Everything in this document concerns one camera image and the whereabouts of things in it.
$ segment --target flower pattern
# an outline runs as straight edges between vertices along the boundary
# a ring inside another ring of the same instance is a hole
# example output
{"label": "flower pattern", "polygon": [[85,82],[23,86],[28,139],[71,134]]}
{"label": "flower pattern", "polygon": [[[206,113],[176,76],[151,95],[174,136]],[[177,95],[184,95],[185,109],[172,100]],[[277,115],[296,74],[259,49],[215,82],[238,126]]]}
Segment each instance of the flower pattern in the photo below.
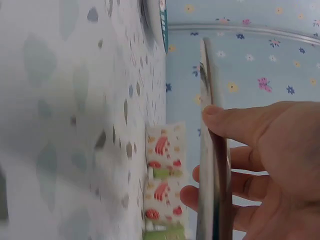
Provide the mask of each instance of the flower pattern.
{"label": "flower pattern", "polygon": [[235,84],[234,82],[229,82],[228,83],[228,90],[229,90],[229,93],[236,93],[236,92],[238,92],[238,85]]}
{"label": "flower pattern", "polygon": [[166,83],[165,84],[165,92],[171,92],[172,91],[172,87],[171,87],[171,83]]}
{"label": "flower pattern", "polygon": [[193,13],[194,10],[195,10],[195,7],[193,5],[191,5],[191,4],[187,4],[187,5],[184,6],[184,11],[186,13],[188,13],[188,14]]}
{"label": "flower pattern", "polygon": [[299,51],[300,51],[300,53],[302,53],[302,54],[305,54],[305,53],[306,53],[305,49],[302,48],[302,47],[299,48]]}
{"label": "flower pattern", "polygon": [[315,86],[317,84],[317,80],[314,77],[310,78],[311,85]]}
{"label": "flower pattern", "polygon": [[269,59],[270,59],[271,62],[276,62],[277,61],[277,58],[274,55],[270,55]]}
{"label": "flower pattern", "polygon": [[255,60],[254,56],[252,56],[251,54],[245,55],[245,59],[246,59],[247,61],[250,61],[250,62],[252,62],[252,61]]}
{"label": "flower pattern", "polygon": [[245,36],[242,33],[236,34],[237,39],[245,39]]}
{"label": "flower pattern", "polygon": [[276,9],[275,9],[275,12],[276,12],[276,14],[283,14],[284,13],[284,10],[283,10],[283,8],[282,7],[277,7]]}
{"label": "flower pattern", "polygon": [[220,57],[220,58],[224,58],[224,57],[226,56],[226,54],[225,54],[224,51],[218,51],[218,52],[216,53],[216,55],[217,55],[218,57]]}
{"label": "flower pattern", "polygon": [[269,40],[270,42],[270,46],[275,48],[275,47],[280,47],[280,41],[276,40],[275,38],[274,39],[270,39]]}
{"label": "flower pattern", "polygon": [[175,52],[175,51],[176,51],[176,46],[175,46],[175,45],[170,44],[170,45],[169,45],[169,47],[168,47],[168,50],[169,50],[169,52],[170,52],[170,53],[173,53],[173,52]]}
{"label": "flower pattern", "polygon": [[288,87],[286,88],[286,90],[288,91],[288,94],[291,94],[291,95],[293,95],[293,94],[296,93],[295,90],[294,90],[294,88],[293,88],[292,86],[288,86]]}

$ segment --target gray spot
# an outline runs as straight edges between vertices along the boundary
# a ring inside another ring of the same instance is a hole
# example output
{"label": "gray spot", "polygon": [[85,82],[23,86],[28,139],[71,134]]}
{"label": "gray spot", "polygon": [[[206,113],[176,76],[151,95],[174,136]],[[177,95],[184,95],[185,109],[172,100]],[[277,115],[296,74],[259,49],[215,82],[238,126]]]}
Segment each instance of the gray spot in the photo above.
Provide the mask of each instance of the gray spot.
{"label": "gray spot", "polygon": [[98,140],[96,141],[94,149],[95,150],[102,149],[106,143],[106,140],[107,140],[107,136],[106,136],[105,130],[102,130]]}
{"label": "gray spot", "polygon": [[70,125],[74,127],[77,126],[77,118],[75,115],[70,117]]}
{"label": "gray spot", "polygon": [[134,88],[132,87],[132,84],[130,84],[130,86],[129,86],[129,97],[132,98],[133,94],[134,94]]}
{"label": "gray spot", "polygon": [[38,101],[38,114],[44,119],[49,119],[52,116],[50,105],[44,99]]}
{"label": "gray spot", "polygon": [[115,126],[112,127],[112,142],[113,142],[113,144],[115,144],[115,142],[116,142],[116,130],[115,130]]}
{"label": "gray spot", "polygon": [[93,156],[92,156],[92,169],[96,169],[96,155],[93,153]]}
{"label": "gray spot", "polygon": [[8,220],[7,181],[3,171],[0,169],[0,222],[7,222]]}
{"label": "gray spot", "polygon": [[74,67],[72,84],[77,109],[84,113],[89,87],[89,70],[85,64]]}
{"label": "gray spot", "polygon": [[128,124],[128,101],[127,101],[127,99],[124,101],[123,111],[124,111],[125,124],[127,125]]}
{"label": "gray spot", "polygon": [[100,196],[99,188],[97,188],[97,189],[94,191],[94,194],[95,194],[97,197]]}
{"label": "gray spot", "polygon": [[141,65],[142,69],[144,69],[144,62],[142,60],[142,56],[140,57],[140,65]]}
{"label": "gray spot", "polygon": [[86,208],[72,212],[59,226],[59,234],[67,240],[87,240],[91,218]]}
{"label": "gray spot", "polygon": [[132,145],[130,142],[126,145],[126,155],[128,158],[132,158]]}
{"label": "gray spot", "polygon": [[71,157],[71,162],[75,165],[83,174],[87,170],[87,158],[83,152],[76,152]]}
{"label": "gray spot", "polygon": [[58,64],[55,53],[34,34],[29,34],[24,41],[23,62],[29,82],[37,87],[51,79]]}
{"label": "gray spot", "polygon": [[136,93],[140,96],[140,84],[136,82]]}
{"label": "gray spot", "polygon": [[131,179],[131,172],[129,171],[129,173],[128,173],[128,183],[130,182],[130,179]]}
{"label": "gray spot", "polygon": [[100,39],[98,42],[98,47],[101,49],[103,44],[104,44],[104,40]]}
{"label": "gray spot", "polygon": [[113,5],[114,5],[114,0],[109,0],[109,11],[108,11],[108,14],[109,14],[110,18],[112,16]]}
{"label": "gray spot", "polygon": [[49,142],[37,156],[35,174],[40,186],[40,196],[50,212],[55,209],[57,168],[57,151]]}
{"label": "gray spot", "polygon": [[88,19],[88,21],[93,22],[93,23],[98,22],[99,15],[98,15],[96,7],[92,7],[89,10],[88,15],[86,16],[86,19]]}
{"label": "gray spot", "polygon": [[59,0],[59,32],[64,41],[75,30],[78,17],[78,0]]}
{"label": "gray spot", "polygon": [[124,197],[121,199],[121,205],[122,205],[122,207],[124,207],[125,209],[128,208],[128,205],[129,205],[129,194],[128,194],[128,193],[126,193],[126,194],[124,195]]}

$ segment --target blue flower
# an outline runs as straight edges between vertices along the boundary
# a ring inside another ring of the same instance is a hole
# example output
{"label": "blue flower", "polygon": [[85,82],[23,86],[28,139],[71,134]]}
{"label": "blue flower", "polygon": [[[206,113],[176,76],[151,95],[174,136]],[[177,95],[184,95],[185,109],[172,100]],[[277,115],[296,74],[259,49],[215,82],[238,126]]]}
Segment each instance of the blue flower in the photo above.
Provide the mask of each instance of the blue flower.
{"label": "blue flower", "polygon": [[172,87],[171,87],[171,83],[166,83],[165,84],[165,92],[171,92],[172,91]]}
{"label": "blue flower", "polygon": [[238,34],[236,35],[236,38],[237,38],[237,39],[245,39],[245,36],[244,36],[242,33],[238,33]]}
{"label": "blue flower", "polygon": [[286,90],[288,91],[288,94],[291,94],[291,95],[293,95],[293,94],[296,93],[295,90],[294,90],[294,88],[293,88],[292,86],[289,86],[289,85],[288,85],[288,87],[286,88]]}
{"label": "blue flower", "polygon": [[300,53],[302,53],[302,54],[305,54],[305,53],[306,53],[306,51],[305,51],[302,47],[299,48],[299,51],[300,51]]}
{"label": "blue flower", "polygon": [[195,77],[198,77],[198,67],[197,67],[197,66],[192,66],[192,68],[193,68],[192,74],[193,74]]}

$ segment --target wallpaper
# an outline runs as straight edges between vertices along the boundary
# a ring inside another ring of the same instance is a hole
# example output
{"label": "wallpaper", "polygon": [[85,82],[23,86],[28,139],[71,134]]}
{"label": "wallpaper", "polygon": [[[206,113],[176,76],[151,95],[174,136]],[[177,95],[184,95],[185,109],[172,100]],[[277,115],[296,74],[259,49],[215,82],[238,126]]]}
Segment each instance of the wallpaper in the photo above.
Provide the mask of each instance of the wallpaper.
{"label": "wallpaper", "polygon": [[214,23],[269,27],[318,38],[320,2],[316,0],[167,1],[169,24]]}
{"label": "wallpaper", "polygon": [[[320,101],[320,46],[272,35],[224,31],[171,31],[166,57],[166,121],[186,121],[187,170],[200,161],[200,41],[209,37],[223,107],[248,108],[278,101]],[[231,147],[240,143],[230,141]],[[238,197],[238,205],[250,202]],[[196,232],[197,215],[190,211]],[[234,239],[244,234],[235,231]]]}
{"label": "wallpaper", "polygon": [[138,2],[1,0],[0,32],[0,239],[141,239],[166,96]]}

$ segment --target wall trim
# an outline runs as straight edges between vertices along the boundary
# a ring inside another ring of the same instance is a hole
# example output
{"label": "wall trim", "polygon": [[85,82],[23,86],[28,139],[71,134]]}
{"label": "wall trim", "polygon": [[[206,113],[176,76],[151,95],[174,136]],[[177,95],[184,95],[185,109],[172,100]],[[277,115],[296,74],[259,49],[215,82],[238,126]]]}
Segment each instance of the wall trim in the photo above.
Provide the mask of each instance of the wall trim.
{"label": "wall trim", "polygon": [[300,41],[308,44],[320,46],[320,38],[307,36],[303,33],[290,32],[282,29],[269,28],[269,27],[252,27],[243,25],[221,25],[216,23],[171,23],[168,24],[168,30],[170,32],[181,31],[205,31],[205,30],[219,30],[228,32],[242,32],[253,33],[259,35],[271,35],[290,39],[294,41]]}

